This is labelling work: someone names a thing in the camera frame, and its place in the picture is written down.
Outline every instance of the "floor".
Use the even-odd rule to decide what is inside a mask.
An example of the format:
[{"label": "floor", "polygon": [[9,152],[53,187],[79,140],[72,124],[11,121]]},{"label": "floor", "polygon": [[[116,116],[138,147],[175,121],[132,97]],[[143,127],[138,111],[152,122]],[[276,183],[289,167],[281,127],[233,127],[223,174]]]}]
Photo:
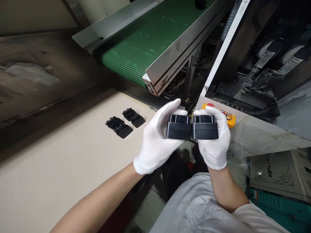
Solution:
[{"label": "floor", "polygon": [[[192,160],[193,162],[191,157],[192,144],[192,142],[186,141],[177,149],[177,153],[184,161]],[[228,155],[227,165],[234,180],[245,191],[245,166],[247,164],[241,161],[240,158]],[[158,169],[156,171],[148,188],[149,190],[128,226],[126,233],[148,233],[167,202],[161,170]]]}]

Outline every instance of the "person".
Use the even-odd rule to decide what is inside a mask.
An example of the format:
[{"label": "person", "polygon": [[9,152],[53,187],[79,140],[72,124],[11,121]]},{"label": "person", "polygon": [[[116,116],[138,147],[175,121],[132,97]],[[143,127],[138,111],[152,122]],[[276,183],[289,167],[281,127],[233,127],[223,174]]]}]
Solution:
[{"label": "person", "polygon": [[[179,105],[176,99],[162,107],[145,127],[142,149],[134,161],[75,204],[51,232],[97,232],[145,174],[165,165],[183,143],[165,139],[169,115],[187,115],[177,109]],[[210,106],[194,115],[215,115],[218,124],[219,139],[198,140],[208,173],[196,173],[176,188],[150,232],[288,232],[251,203],[230,175],[225,115]]]}]

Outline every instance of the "white shirt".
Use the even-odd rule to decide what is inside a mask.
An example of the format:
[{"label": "white shirt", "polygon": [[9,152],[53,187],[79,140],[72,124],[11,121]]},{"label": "white shirt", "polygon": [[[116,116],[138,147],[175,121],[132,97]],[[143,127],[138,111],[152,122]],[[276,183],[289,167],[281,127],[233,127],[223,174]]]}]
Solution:
[{"label": "white shirt", "polygon": [[174,232],[286,232],[253,203],[233,213],[220,207],[209,173],[197,173],[169,199],[150,233]]}]

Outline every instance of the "white sleeve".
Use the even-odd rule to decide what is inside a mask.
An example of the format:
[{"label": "white sleeve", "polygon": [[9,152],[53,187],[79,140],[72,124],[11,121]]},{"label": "white sleeve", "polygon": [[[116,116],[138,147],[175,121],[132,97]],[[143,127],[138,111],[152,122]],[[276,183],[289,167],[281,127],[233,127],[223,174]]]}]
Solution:
[{"label": "white sleeve", "polygon": [[251,201],[249,201],[249,204],[237,208],[232,215],[254,232],[290,233],[272,218],[268,217],[265,212],[251,203]]}]

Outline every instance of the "forearm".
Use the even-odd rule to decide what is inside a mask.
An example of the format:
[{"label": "forearm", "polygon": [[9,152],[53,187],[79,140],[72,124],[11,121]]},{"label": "forearm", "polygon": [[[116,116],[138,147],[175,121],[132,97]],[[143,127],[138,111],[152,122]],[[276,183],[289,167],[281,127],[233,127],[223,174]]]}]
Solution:
[{"label": "forearm", "polygon": [[222,208],[231,213],[238,207],[249,203],[245,193],[232,178],[227,166],[222,170],[214,170],[210,167],[208,170],[216,200]]},{"label": "forearm", "polygon": [[97,232],[142,177],[129,164],[75,204],[51,233]]}]

